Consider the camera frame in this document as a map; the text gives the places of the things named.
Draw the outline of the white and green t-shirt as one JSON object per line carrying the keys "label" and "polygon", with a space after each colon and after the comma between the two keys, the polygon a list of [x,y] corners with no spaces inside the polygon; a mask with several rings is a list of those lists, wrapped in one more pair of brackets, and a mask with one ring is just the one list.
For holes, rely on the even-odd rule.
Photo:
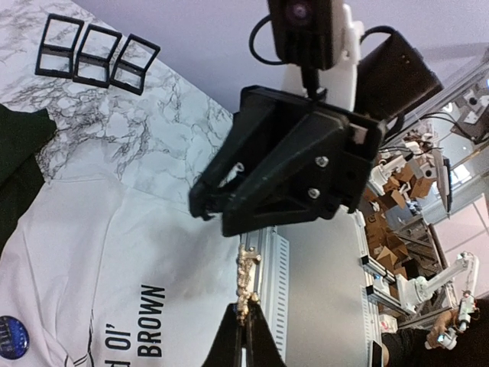
{"label": "white and green t-shirt", "polygon": [[239,237],[95,174],[46,182],[44,110],[1,110],[1,316],[30,337],[3,366],[200,366],[234,301]]}

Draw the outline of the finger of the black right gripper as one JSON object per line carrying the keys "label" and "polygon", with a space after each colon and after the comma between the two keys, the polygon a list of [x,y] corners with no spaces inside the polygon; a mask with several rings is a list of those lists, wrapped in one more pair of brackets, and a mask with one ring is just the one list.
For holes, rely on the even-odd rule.
{"label": "finger of the black right gripper", "polygon": [[343,116],[303,117],[237,189],[222,214],[223,236],[331,219],[342,202],[333,180],[347,137]]}
{"label": "finger of the black right gripper", "polygon": [[245,179],[270,152],[274,141],[276,103],[260,89],[241,91],[224,143],[189,192],[189,211],[209,220],[221,213]]}

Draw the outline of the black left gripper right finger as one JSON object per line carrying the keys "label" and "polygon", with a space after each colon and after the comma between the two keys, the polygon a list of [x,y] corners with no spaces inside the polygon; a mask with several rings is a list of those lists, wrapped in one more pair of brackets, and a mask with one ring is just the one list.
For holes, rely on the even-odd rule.
{"label": "black left gripper right finger", "polygon": [[285,366],[261,305],[258,303],[249,303],[249,311],[244,323],[244,348],[246,366]]}

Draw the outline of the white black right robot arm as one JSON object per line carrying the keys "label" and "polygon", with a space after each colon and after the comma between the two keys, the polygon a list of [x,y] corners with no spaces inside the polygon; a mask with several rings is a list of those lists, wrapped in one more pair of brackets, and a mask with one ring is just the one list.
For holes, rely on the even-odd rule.
{"label": "white black right robot arm", "polygon": [[[377,152],[403,117],[442,89],[397,31],[359,64],[352,111],[264,86],[241,91],[232,128],[189,192],[196,218],[231,237],[354,211]],[[393,129],[387,129],[387,123]]]}

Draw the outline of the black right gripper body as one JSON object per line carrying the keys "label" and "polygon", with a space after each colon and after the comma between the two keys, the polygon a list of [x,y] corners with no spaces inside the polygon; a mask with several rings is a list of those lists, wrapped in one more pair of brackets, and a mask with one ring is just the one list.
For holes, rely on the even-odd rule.
{"label": "black right gripper body", "polygon": [[314,220],[358,206],[384,135],[377,122],[261,86],[242,90],[238,117],[248,134],[239,213]]}

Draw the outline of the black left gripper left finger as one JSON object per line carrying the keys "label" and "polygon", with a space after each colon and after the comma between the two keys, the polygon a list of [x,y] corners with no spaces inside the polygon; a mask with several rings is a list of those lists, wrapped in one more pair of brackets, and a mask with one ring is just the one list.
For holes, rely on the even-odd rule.
{"label": "black left gripper left finger", "polygon": [[242,362],[244,324],[238,305],[229,304],[202,367],[239,367]]}

